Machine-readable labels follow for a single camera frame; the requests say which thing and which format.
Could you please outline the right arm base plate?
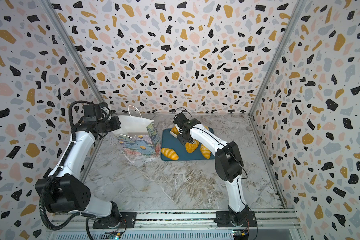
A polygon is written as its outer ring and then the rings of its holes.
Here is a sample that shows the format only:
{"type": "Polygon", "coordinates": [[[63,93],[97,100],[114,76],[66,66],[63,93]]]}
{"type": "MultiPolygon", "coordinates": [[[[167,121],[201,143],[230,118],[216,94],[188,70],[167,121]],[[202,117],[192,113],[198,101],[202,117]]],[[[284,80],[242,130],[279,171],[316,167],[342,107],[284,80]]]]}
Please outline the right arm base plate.
{"type": "Polygon", "coordinates": [[[246,228],[256,227],[257,221],[253,211],[242,211],[234,213],[233,211],[217,211],[214,222],[219,228],[246,228]]]}

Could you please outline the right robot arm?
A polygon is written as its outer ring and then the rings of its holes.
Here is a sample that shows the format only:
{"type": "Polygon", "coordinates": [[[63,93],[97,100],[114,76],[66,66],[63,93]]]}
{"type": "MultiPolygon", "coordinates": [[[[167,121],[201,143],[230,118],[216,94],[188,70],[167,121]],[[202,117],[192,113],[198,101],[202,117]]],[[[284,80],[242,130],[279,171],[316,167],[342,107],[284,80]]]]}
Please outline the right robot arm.
{"type": "Polygon", "coordinates": [[[250,210],[243,195],[244,164],[238,145],[218,138],[197,119],[189,120],[177,115],[174,124],[179,131],[177,139],[183,145],[195,140],[214,155],[216,173],[225,182],[228,191],[229,221],[237,227],[245,224],[250,210]]]}

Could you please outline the striped round bun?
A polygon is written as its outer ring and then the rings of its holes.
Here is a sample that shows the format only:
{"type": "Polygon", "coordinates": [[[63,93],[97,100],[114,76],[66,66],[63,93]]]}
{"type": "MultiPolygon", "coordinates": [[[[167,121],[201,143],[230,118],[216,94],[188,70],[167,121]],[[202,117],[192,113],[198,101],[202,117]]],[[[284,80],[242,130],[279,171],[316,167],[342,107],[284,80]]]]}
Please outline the striped round bun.
{"type": "Polygon", "coordinates": [[[179,130],[177,129],[176,126],[172,127],[171,129],[171,134],[177,136],[179,134],[179,130]]]}

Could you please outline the floral paper gift bag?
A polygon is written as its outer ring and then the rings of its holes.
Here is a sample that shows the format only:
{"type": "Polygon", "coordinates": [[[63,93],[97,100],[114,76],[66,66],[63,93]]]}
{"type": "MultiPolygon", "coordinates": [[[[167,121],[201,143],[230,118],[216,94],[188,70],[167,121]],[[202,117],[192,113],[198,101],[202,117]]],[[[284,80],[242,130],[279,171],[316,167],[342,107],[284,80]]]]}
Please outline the floral paper gift bag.
{"type": "Polygon", "coordinates": [[[153,120],[139,115],[119,115],[121,127],[113,134],[128,155],[158,156],[161,150],[161,138],[153,120]]]}

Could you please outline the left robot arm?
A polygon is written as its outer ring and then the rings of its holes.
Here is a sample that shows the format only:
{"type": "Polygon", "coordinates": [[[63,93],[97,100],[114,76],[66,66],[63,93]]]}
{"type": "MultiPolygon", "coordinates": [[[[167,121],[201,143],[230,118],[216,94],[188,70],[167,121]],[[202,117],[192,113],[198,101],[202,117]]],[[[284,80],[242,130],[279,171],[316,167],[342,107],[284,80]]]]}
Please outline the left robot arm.
{"type": "Polygon", "coordinates": [[[118,116],[75,124],[64,155],[48,176],[37,180],[35,185],[40,196],[41,220],[48,229],[60,230],[76,216],[97,220],[109,228],[121,223],[122,215],[116,203],[94,197],[80,180],[81,168],[95,141],[120,127],[118,116]]]}

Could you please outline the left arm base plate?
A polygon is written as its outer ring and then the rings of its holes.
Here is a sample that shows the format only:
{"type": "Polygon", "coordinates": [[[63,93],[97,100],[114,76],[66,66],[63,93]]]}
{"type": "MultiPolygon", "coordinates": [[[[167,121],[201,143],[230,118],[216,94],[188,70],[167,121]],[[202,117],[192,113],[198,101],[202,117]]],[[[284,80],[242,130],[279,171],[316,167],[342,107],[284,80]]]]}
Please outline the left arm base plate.
{"type": "Polygon", "coordinates": [[[133,229],[135,227],[137,212],[121,212],[118,216],[108,216],[96,219],[93,229],[133,229]]]}

